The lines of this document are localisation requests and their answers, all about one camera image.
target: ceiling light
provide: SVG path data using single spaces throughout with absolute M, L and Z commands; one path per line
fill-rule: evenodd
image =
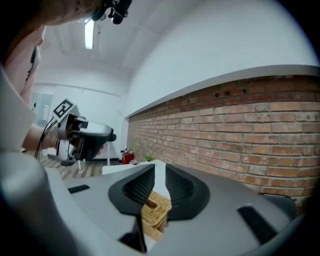
M 94 48 L 94 30 L 95 30 L 95 22 L 90 20 L 84 26 L 84 39 L 85 39 L 85 48 L 88 50 L 92 50 Z

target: pink shirt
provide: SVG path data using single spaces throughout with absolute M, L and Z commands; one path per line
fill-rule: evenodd
M 23 38 L 4 63 L 5 73 L 12 86 L 27 105 L 31 101 L 32 87 L 39 65 L 39 49 L 34 56 L 32 67 L 31 59 L 35 48 L 43 42 L 45 29 L 45 26 L 41 26 Z

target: green plant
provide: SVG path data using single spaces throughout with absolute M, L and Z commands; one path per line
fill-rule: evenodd
M 151 162 L 153 160 L 155 160 L 155 157 L 153 155 L 145 155 L 144 156 L 144 159 L 147 161 L 147 162 Z

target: wooden floor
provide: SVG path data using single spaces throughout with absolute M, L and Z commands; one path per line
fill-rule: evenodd
M 34 153 L 30 151 L 26 154 L 34 156 Z M 39 158 L 40 163 L 45 168 L 56 168 L 63 180 L 100 176 L 102 175 L 102 167 L 108 165 L 107 161 L 89 161 L 85 162 L 85 164 L 81 162 L 82 168 L 79 170 L 77 161 L 71 166 L 61 166 L 60 160 L 52 160 L 42 155 Z M 111 165 L 118 164 L 118 162 L 111 162 Z

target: brick wall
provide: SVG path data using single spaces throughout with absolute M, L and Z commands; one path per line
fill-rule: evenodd
M 301 208 L 320 176 L 320 83 L 307 76 L 233 81 L 129 119 L 128 147 L 286 195 Z

